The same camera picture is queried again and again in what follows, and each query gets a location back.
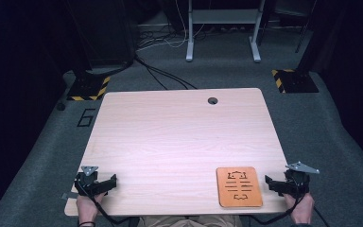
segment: black speaker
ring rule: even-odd
[[[92,68],[133,62],[139,30],[130,0],[67,0]]]

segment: table top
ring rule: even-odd
[[[116,216],[284,212],[265,175],[283,181],[285,165],[256,88],[107,93],[80,164],[98,166],[101,182],[116,174],[102,202]],[[239,166],[255,168],[262,206],[219,204],[216,169]],[[65,214],[78,215],[75,200]]]

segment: black round hole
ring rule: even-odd
[[[208,103],[211,105],[217,104],[217,98],[215,98],[215,97],[208,98]]]

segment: human hand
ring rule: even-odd
[[[290,209],[294,206],[296,199],[288,194],[283,194],[287,208]],[[291,219],[295,224],[311,224],[312,212],[314,210],[314,199],[311,194],[306,193],[296,208],[291,213]]]
[[[95,196],[95,200],[98,203],[102,202],[106,193],[101,193]],[[78,222],[84,223],[92,221],[94,222],[96,215],[98,214],[98,209],[96,208],[94,202],[86,197],[78,195],[78,199],[76,201],[76,205],[78,207]]]

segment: gray carpet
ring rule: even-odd
[[[262,61],[254,63],[248,33],[207,36],[196,41],[193,62],[185,61],[186,45],[168,44],[138,51],[147,64],[172,73],[199,89],[256,87],[264,94],[288,163],[301,161],[318,168],[310,189],[316,207],[330,226],[363,226],[363,151],[340,123],[333,99],[319,75],[311,73],[320,89],[314,94],[280,94],[272,69],[295,68],[300,53],[294,50],[299,35],[268,30],[260,46]],[[183,89],[176,81],[157,76],[168,89]],[[65,74],[69,84],[74,76]],[[163,90],[145,67],[135,62],[111,77],[107,92]],[[5,196],[0,201],[0,226],[76,226],[77,219],[64,215],[71,189],[92,126],[78,127],[86,109],[94,117],[101,100],[66,101],[65,111],[53,110],[37,143]],[[275,215],[258,216],[267,220]],[[259,226],[243,217],[245,226]],[[97,226],[111,226],[103,217]],[[314,226],[324,226],[314,214]],[[289,217],[269,226],[289,226]]]

